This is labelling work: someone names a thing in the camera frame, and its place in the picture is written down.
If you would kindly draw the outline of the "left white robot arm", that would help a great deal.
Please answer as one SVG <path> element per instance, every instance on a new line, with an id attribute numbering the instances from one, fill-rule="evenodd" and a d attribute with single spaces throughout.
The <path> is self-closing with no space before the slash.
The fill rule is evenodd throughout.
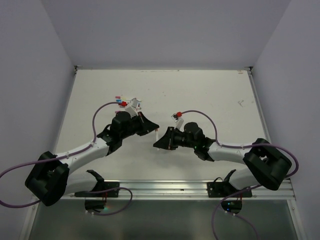
<path id="1" fill-rule="evenodd" d="M 46 206 L 55 204 L 67 191 L 70 175 L 88 163 L 117 151 L 123 140 L 147 135 L 160 126 L 147 119 L 142 112 L 131 116 L 119 111 L 101 133 L 91 142 L 65 153 L 40 155 L 37 164 L 25 180 L 25 186 Z"/>

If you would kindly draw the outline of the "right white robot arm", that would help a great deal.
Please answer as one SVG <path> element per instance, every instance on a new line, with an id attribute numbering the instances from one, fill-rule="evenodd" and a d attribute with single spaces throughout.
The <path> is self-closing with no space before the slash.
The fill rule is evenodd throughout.
<path id="1" fill-rule="evenodd" d="M 249 148 L 220 146 L 215 139 L 205 136 L 195 122 L 187 123 L 183 131 L 168 127 L 153 146 L 170 151 L 186 147 L 193 149 L 203 161 L 245 164 L 244 169 L 231 170 L 216 187 L 223 195 L 231 197 L 245 188 L 257 185 L 272 191 L 278 190 L 292 166 L 284 154 L 263 138 L 258 138 Z"/>

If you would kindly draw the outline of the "orange white pen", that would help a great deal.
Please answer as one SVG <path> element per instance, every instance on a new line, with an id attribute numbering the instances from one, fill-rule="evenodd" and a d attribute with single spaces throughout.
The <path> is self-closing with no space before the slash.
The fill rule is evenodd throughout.
<path id="1" fill-rule="evenodd" d="M 155 130 L 155 141 L 157 142 L 157 141 L 159 141 L 159 129 L 156 129 Z"/>

